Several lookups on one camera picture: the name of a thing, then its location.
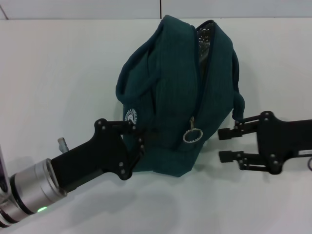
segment bag zipper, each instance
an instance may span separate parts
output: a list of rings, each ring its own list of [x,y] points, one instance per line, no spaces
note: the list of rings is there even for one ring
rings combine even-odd
[[[190,118],[190,123],[191,126],[194,126],[195,123],[195,118],[197,118],[201,103],[202,103],[202,99],[204,96],[204,91],[206,88],[206,83],[207,83],[207,79],[208,79],[208,71],[209,71],[209,67],[210,67],[210,61],[211,61],[211,56],[212,56],[212,50],[214,47],[214,40],[215,40],[215,22],[214,22],[214,27],[213,27],[213,31],[212,31],[212,39],[210,41],[210,47],[209,47],[209,52],[208,52],[208,58],[207,58],[207,63],[206,63],[206,70],[205,70],[205,74],[203,76],[203,79],[201,79],[200,77],[200,67],[199,67],[199,44],[198,44],[198,37],[197,37],[197,30],[199,28],[201,28],[203,25],[211,23],[211,20],[203,23],[202,25],[200,25],[199,27],[197,27],[195,30],[195,65],[196,65],[196,70],[197,70],[197,83],[198,83],[198,93],[197,93],[197,98],[196,98],[196,105],[195,105],[195,109],[192,113],[192,116]],[[183,131],[182,135],[184,135],[184,133],[189,130],[189,123],[187,124],[185,130]],[[180,145],[180,139],[177,141],[176,144],[176,148],[178,148]]]

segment bag strap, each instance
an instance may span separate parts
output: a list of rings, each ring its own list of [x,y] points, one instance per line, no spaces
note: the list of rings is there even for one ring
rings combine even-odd
[[[234,88],[234,104],[232,118],[239,120],[244,118],[245,100],[239,93],[238,80],[239,80],[239,63],[236,52],[233,50],[232,55],[232,74],[233,74],[233,88]]]

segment bag logo patch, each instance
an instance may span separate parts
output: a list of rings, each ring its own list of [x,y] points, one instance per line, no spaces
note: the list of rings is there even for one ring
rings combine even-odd
[[[137,123],[137,112],[135,111],[135,109],[130,109],[129,111],[127,111],[125,115],[125,121],[129,120],[131,120],[133,124]]]

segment silver metal cylinder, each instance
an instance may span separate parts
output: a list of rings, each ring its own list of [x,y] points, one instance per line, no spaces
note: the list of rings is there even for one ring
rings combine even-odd
[[[20,200],[32,213],[67,195],[58,185],[50,159],[15,174],[14,179]]]
[[[3,228],[10,227],[12,223],[8,222],[2,215],[0,215],[0,223]]]
[[[0,205],[0,209],[2,209],[15,222],[19,222],[29,216],[29,214],[26,214],[19,207],[13,195]]]

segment white wall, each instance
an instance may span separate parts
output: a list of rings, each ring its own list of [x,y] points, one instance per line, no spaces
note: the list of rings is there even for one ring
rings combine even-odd
[[[0,0],[15,19],[159,19],[159,0]]]
[[[311,0],[161,0],[162,15],[178,18],[311,17]]]

